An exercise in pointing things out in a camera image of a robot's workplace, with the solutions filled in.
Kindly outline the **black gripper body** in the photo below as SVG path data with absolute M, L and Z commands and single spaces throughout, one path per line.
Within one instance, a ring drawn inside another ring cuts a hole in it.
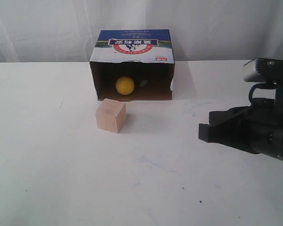
M 281 122 L 272 125 L 271 121 L 251 121 L 244 112 L 248 107 L 237 107 L 239 114 L 235 148 L 251 154 L 264 154 L 283 161 L 283 116 Z

